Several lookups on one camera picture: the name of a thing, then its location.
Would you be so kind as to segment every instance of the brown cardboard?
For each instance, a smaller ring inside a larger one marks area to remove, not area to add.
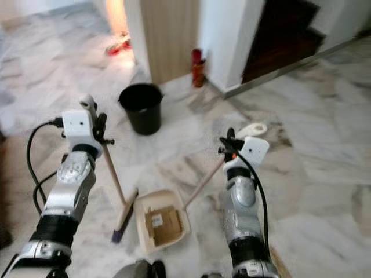
[[[146,227],[156,246],[177,240],[183,231],[178,211],[173,206],[154,211],[148,208]]]

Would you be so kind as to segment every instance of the silver robot arm segment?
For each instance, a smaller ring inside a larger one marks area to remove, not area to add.
[[[226,140],[254,169],[261,165],[269,148],[269,143],[263,139],[246,137],[244,141],[237,140],[231,130]],[[223,200],[223,224],[232,256],[232,276],[279,278],[260,229],[254,176],[242,159],[234,158],[227,149],[221,151],[225,153],[223,171],[228,179]]]
[[[30,273],[46,268],[54,273],[53,277],[64,277],[64,268],[71,262],[73,237],[95,180],[94,160],[86,152],[68,155],[57,172],[57,184],[49,194],[36,231],[12,262],[9,276],[4,277],[24,277],[22,273],[30,277]]]

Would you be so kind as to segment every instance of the wire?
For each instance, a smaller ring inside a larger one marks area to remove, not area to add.
[[[230,151],[235,153],[241,160],[246,164],[246,166],[249,168],[251,173],[254,176],[254,180],[256,181],[257,187],[259,188],[260,196],[261,196],[261,201],[263,203],[263,216],[264,216],[264,243],[265,243],[265,249],[270,256],[270,251],[269,251],[269,238],[268,238],[268,208],[267,208],[267,200],[265,199],[265,194],[263,187],[261,186],[261,182],[259,180],[258,175],[256,174],[254,168],[251,166],[251,164],[239,153],[237,149],[235,149],[231,144],[228,143],[228,141],[225,138],[221,138],[220,141],[228,148]]]
[[[44,193],[41,185],[57,173],[57,171],[55,171],[52,174],[50,174],[49,176],[47,176],[46,178],[44,178],[41,182],[39,182],[39,180],[37,179],[37,176],[35,174],[35,171],[32,168],[32,164],[31,164],[31,145],[32,145],[32,141],[35,137],[36,132],[40,128],[42,128],[43,126],[47,126],[47,125],[55,125],[56,127],[63,127],[62,118],[55,118],[55,120],[50,120],[48,122],[42,123],[41,125],[37,126],[31,132],[30,137],[28,138],[27,149],[26,149],[27,167],[28,167],[28,170],[30,171],[32,179],[35,182],[35,188],[34,188],[34,191],[32,193],[32,198],[34,200],[34,204],[35,204],[36,210],[39,213],[39,215],[41,214],[41,209],[40,209],[40,206],[39,206],[38,201],[37,201],[37,192],[40,191],[41,199],[42,199],[43,203],[45,204],[46,203],[46,196],[45,196],[45,193]]]
[[[36,210],[37,212],[39,213],[39,215],[41,214],[41,208],[39,206],[39,203],[37,201],[37,192],[38,191],[42,191],[42,188],[41,188],[41,185],[46,182],[48,179],[52,178],[55,174],[57,174],[57,171],[54,171],[52,174],[48,175],[46,178],[44,178],[41,182],[39,182],[38,184],[36,184],[35,188],[34,188],[34,191],[32,193],[32,198],[34,200],[34,204],[35,204],[35,207],[36,207]]]
[[[32,140],[34,139],[34,136],[36,134],[36,132],[42,128],[43,126],[47,126],[47,125],[51,125],[50,122],[46,122],[46,123],[42,123],[41,125],[37,126],[30,134],[30,137],[28,138],[28,143],[27,143],[27,149],[26,149],[26,161],[27,161],[27,167],[28,167],[28,171],[30,171],[30,174],[31,174],[31,177],[32,179],[34,180],[36,186],[39,184],[39,181],[36,177],[36,174],[35,174],[35,171],[34,169],[32,168],[32,164],[31,164],[31,145],[32,145]],[[46,196],[45,196],[45,193],[44,191],[42,190],[42,188],[39,189],[40,191],[40,195],[41,195],[41,198],[42,198],[42,201],[45,203],[46,202]]]

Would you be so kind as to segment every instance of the dustpan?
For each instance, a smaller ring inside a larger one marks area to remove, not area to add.
[[[146,253],[160,250],[191,233],[191,224],[176,189],[155,191],[134,203],[141,248]]]

